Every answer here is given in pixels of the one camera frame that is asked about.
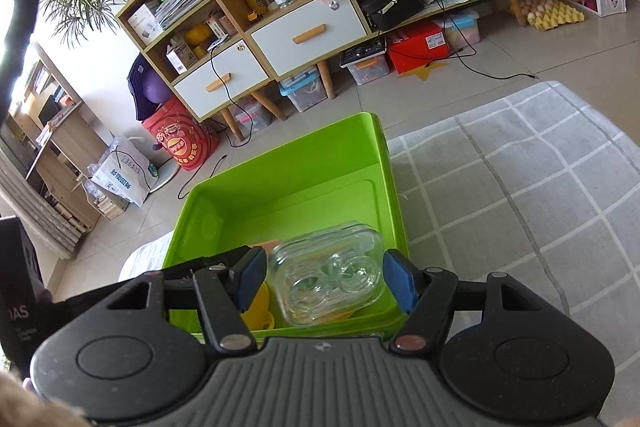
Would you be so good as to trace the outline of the yellow toy bowl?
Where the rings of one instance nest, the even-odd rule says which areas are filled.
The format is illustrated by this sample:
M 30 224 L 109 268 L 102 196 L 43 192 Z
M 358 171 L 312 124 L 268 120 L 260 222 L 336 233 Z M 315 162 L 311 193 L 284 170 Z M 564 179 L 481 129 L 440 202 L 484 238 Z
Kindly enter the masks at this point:
M 251 331 L 269 331 L 274 327 L 274 316 L 269 310 L 270 290 L 266 282 L 260 285 L 250 307 L 241 314 Z

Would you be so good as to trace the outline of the green plastic bin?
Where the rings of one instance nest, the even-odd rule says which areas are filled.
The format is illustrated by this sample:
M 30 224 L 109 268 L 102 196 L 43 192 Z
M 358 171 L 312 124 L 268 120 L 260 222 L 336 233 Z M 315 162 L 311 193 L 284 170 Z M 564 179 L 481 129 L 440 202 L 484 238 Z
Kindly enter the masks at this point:
M 358 113 L 216 174 L 190 191 L 165 265 L 358 221 L 408 251 L 382 124 Z

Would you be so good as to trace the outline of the red printed bucket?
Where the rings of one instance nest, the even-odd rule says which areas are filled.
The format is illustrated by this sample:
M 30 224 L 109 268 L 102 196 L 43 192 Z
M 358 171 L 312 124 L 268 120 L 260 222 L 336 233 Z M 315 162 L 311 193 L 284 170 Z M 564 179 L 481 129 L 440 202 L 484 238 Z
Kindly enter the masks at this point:
M 142 127 L 186 171 L 202 167 L 219 145 L 218 134 L 198 122 L 176 96 L 142 121 Z

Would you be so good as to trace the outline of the white paper bag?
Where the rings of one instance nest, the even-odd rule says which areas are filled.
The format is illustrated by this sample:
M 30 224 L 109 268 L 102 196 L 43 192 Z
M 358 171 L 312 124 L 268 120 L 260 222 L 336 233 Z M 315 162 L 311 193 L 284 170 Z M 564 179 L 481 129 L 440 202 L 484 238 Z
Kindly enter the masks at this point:
M 158 181 L 156 167 L 123 135 L 115 136 L 88 171 L 92 183 L 138 207 Z

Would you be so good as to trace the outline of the grey checked cloth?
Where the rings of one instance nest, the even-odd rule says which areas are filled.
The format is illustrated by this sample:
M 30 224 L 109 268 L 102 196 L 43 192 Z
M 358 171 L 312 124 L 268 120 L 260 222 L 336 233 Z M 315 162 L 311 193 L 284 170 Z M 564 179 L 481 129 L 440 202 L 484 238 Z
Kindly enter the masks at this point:
M 636 417 L 638 145 L 557 82 L 385 141 L 404 254 L 463 280 L 509 273 L 570 314 L 615 364 L 602 419 Z M 174 230 L 136 251 L 122 278 L 167 267 Z

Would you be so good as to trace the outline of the clear storage box pink lid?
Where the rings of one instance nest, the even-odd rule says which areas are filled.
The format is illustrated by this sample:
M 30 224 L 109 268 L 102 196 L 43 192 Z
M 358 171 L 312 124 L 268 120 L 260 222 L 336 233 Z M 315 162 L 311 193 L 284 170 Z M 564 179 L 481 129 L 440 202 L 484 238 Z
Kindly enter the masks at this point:
M 269 110 L 252 96 L 241 98 L 231 104 L 229 110 L 244 138 L 267 129 L 272 123 Z

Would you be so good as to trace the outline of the clear storage box blue lid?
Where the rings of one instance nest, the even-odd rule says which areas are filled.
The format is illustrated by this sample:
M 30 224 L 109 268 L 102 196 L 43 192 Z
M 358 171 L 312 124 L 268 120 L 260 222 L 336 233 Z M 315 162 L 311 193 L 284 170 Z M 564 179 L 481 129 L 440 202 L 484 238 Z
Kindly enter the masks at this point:
M 280 95 L 290 100 L 298 113 L 304 113 L 328 98 L 317 66 L 310 66 L 303 72 L 282 79 L 279 91 Z

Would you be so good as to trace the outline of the red flat box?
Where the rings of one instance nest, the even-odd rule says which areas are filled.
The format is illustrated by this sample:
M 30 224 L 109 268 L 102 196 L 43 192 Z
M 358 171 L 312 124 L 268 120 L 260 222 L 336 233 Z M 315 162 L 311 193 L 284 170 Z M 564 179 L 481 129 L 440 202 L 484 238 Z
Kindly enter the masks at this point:
M 419 20 L 391 31 L 386 35 L 386 42 L 388 57 L 398 74 L 449 56 L 442 28 L 430 20 Z

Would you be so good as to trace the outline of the wooden shelf cabinet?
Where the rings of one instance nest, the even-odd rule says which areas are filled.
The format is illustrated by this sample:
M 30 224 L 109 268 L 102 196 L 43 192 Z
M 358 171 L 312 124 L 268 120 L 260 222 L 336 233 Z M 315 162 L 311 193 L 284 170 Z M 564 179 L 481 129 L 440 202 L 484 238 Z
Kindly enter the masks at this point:
M 246 0 L 203 0 L 167 29 L 154 17 L 162 1 L 127 0 L 117 20 L 197 121 L 220 115 L 242 139 L 229 106 L 246 96 L 285 121 L 265 92 L 276 74 L 250 38 Z

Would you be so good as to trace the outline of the black bag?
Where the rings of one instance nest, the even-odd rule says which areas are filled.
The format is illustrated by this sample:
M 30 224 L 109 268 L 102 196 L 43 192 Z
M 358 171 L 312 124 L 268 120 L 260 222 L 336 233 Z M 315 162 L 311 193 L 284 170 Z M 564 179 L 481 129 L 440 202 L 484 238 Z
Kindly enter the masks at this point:
M 389 31 L 424 9 L 424 0 L 358 0 L 374 30 Z

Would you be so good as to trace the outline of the stack of papers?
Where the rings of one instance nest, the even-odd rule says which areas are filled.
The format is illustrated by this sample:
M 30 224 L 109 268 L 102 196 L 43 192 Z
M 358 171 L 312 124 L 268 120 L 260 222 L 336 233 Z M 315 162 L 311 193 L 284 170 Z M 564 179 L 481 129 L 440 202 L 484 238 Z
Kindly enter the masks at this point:
M 155 20 L 161 28 L 167 29 L 186 12 L 203 0 L 164 0 L 155 12 Z

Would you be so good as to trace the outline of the yellow egg tray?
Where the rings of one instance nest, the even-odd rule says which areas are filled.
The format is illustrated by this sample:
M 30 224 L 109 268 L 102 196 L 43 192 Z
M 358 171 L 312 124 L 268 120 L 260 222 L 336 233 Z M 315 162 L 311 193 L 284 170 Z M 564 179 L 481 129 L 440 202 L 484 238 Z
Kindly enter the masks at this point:
M 586 20 L 582 11 L 561 0 L 524 0 L 520 2 L 520 10 L 526 23 L 541 31 Z

